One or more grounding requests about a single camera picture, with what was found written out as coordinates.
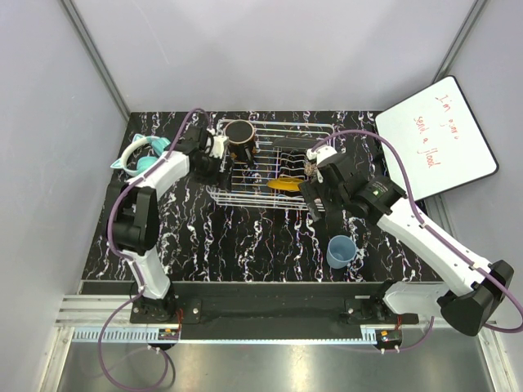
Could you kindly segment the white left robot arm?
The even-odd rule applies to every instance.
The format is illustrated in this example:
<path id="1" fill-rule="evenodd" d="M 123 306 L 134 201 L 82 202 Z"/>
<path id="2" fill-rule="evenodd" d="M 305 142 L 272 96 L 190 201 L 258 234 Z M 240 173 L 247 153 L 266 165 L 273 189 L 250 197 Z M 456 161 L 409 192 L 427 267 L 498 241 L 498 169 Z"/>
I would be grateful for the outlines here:
<path id="1" fill-rule="evenodd" d="M 129 178 L 107 189 L 113 206 L 106 235 L 111 251 L 127 262 L 136 280 L 134 310 L 148 319 L 168 323 L 177 311 L 172 283 L 156 249 L 159 200 L 187 176 L 204 185 L 217 184 L 228 144 L 227 136 L 195 126 L 187 127 L 179 141 L 135 134 L 111 165 Z"/>

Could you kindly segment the light blue cup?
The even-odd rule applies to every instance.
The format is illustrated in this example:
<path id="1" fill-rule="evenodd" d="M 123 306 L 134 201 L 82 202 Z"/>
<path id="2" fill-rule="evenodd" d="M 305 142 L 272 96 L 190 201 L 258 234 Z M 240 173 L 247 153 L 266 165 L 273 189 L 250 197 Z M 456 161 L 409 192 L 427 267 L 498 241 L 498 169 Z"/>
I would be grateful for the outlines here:
<path id="1" fill-rule="evenodd" d="M 329 266 L 339 270 L 347 267 L 358 252 L 356 243 L 349 237 L 337 235 L 329 240 L 326 259 Z"/>

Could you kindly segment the black floral square plate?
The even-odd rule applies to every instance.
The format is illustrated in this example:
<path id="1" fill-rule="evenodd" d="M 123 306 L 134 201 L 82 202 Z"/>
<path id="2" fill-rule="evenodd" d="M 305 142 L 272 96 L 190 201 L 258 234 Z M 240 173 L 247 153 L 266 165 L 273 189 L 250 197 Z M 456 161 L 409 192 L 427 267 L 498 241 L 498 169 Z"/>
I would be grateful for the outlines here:
<path id="1" fill-rule="evenodd" d="M 317 140 L 310 137 L 285 136 L 275 139 L 272 145 L 276 149 L 308 150 L 315 146 Z"/>

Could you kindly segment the yellow patterned plate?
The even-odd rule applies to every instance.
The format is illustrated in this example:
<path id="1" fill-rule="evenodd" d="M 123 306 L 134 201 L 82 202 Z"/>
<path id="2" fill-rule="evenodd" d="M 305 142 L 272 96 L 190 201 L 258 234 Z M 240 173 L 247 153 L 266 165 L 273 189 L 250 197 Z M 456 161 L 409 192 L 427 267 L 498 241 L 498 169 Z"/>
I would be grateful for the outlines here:
<path id="1" fill-rule="evenodd" d="M 299 177 L 288 177 L 282 176 L 276 179 L 267 181 L 266 186 L 273 190 L 283 192 L 299 192 L 299 185 L 303 182 L 303 179 Z"/>

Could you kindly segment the red interior mug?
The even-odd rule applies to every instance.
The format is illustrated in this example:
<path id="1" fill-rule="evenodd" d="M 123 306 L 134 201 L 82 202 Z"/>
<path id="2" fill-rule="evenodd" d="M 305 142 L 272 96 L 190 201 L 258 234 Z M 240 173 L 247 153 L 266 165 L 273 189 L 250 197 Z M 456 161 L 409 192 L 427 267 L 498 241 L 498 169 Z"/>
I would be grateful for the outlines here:
<path id="1" fill-rule="evenodd" d="M 249 121 L 234 120 L 226 124 L 224 133 L 229 140 L 228 148 L 232 159 L 253 165 L 256 153 L 255 127 Z"/>

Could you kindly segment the white wire dish rack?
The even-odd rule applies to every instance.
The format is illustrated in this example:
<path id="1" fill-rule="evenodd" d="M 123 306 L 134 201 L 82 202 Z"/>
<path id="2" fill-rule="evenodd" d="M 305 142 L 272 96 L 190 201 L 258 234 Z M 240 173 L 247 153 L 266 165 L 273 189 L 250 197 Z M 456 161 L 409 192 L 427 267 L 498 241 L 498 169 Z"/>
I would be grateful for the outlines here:
<path id="1" fill-rule="evenodd" d="M 254 129 L 254 166 L 224 158 L 224 181 L 207 187 L 216 204 L 227 207 L 255 207 L 305 211 L 306 203 L 299 192 L 272 189 L 268 183 L 281 176 L 307 180 L 306 151 L 282 149 L 273 143 L 282 137 L 311 139 L 313 143 L 334 131 L 324 123 L 274 122 L 248 120 Z"/>

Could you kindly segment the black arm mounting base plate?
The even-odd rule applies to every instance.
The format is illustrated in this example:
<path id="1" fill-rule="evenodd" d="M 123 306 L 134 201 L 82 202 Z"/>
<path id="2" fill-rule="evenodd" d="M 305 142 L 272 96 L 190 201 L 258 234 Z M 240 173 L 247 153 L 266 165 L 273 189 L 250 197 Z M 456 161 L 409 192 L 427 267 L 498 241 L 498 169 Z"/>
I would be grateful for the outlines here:
<path id="1" fill-rule="evenodd" d="M 172 285 L 176 316 L 160 323 L 138 314 L 132 323 L 181 323 L 186 341 L 363 341 L 362 326 L 415 325 L 379 297 L 383 283 L 181 283 Z"/>

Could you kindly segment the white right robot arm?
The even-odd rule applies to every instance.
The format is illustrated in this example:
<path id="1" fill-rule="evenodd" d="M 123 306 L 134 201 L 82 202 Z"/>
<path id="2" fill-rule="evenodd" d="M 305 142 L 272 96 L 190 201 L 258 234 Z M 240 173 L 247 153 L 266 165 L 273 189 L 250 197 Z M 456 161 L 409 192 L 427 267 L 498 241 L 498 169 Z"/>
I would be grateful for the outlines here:
<path id="1" fill-rule="evenodd" d="M 490 262 L 435 225 L 387 176 L 367 179 L 350 159 L 326 146 L 306 151 L 314 175 L 299 185 L 314 221 L 342 211 L 393 235 L 425 261 L 441 283 L 387 283 L 371 303 L 379 323 L 399 314 L 442 317 L 466 336 L 476 336 L 506 297 L 514 269 Z"/>

